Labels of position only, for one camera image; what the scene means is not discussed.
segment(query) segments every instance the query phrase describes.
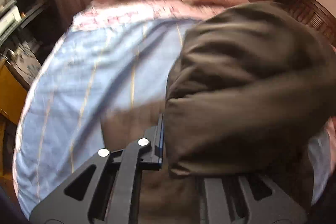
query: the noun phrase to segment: brown garment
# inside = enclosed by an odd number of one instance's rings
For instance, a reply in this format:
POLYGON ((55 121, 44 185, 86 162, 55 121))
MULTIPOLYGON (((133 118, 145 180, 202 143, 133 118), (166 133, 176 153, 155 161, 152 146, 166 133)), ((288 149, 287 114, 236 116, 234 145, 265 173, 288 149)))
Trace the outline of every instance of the brown garment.
MULTIPOLYGON (((158 123, 164 100, 132 110, 110 113, 102 121, 105 147, 111 151, 125 148, 143 137, 144 131, 158 123)), ((139 224, 196 224, 199 205, 193 178, 172 179, 168 162, 159 171, 143 171, 139 204, 139 224)))
POLYGON ((168 77, 165 144, 177 176, 263 171, 305 208, 309 138, 336 106, 330 45, 271 3, 187 31, 168 77))

